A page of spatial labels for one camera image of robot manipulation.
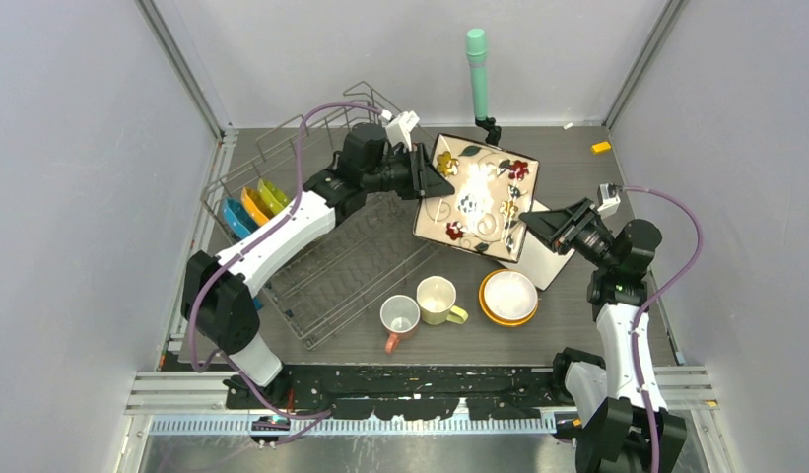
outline blue plate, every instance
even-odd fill
[[[241,202],[234,199],[225,199],[222,205],[222,213],[224,214],[224,221],[230,226],[233,233],[241,239],[250,237],[250,234],[255,232],[259,226],[253,222],[253,219],[247,215],[247,211],[241,205]]]

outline mug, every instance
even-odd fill
[[[416,289],[416,301],[419,302],[422,320],[430,325],[445,321],[465,323],[468,320],[468,312],[453,305],[456,302],[456,288],[442,276],[431,276],[422,281]]]
[[[389,333],[384,350],[392,353],[401,340],[412,337],[419,328],[419,305],[407,296],[393,296],[380,307],[380,323]]]

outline floral tray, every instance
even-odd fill
[[[517,262],[539,163],[532,158],[439,134],[433,164],[456,193],[423,199],[413,234],[503,261]]]

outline cream mug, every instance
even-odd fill
[[[431,276],[416,289],[416,302],[422,313],[422,320],[430,325],[443,322],[465,323],[468,312],[456,303],[456,288],[442,276]]]

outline wire dish rack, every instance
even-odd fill
[[[393,112],[402,110],[366,82],[343,93],[357,101]],[[303,137],[303,175],[326,168],[343,146],[349,129],[378,118],[363,110],[334,108],[312,121]],[[201,203],[215,220],[211,249],[220,234],[227,244],[237,238],[221,217],[225,198],[239,200],[244,187],[255,189],[267,179],[287,195],[297,192],[295,149],[302,115],[294,116],[256,139],[258,155],[209,182]],[[433,143],[421,127],[414,139]],[[367,205],[295,256],[258,295],[270,301],[309,350],[367,312],[367,307],[415,271],[438,251],[438,245],[413,236],[417,201],[402,201],[394,194],[371,194]]]

